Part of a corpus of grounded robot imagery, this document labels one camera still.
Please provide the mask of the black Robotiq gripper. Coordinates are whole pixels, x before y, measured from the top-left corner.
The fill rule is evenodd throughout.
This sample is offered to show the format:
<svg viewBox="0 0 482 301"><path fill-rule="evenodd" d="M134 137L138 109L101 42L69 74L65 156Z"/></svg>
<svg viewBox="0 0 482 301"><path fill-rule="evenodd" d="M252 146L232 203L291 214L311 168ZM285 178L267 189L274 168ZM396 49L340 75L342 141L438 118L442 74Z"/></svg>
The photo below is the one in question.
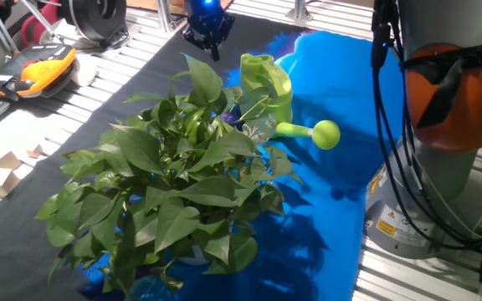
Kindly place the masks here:
<svg viewBox="0 0 482 301"><path fill-rule="evenodd" d="M229 33L229 15L224 12L220 0L186 0L188 23L184 25L181 35L187 41L200 41L205 38L225 39ZM213 61L220 60L220 43L213 42L210 56Z"/></svg>

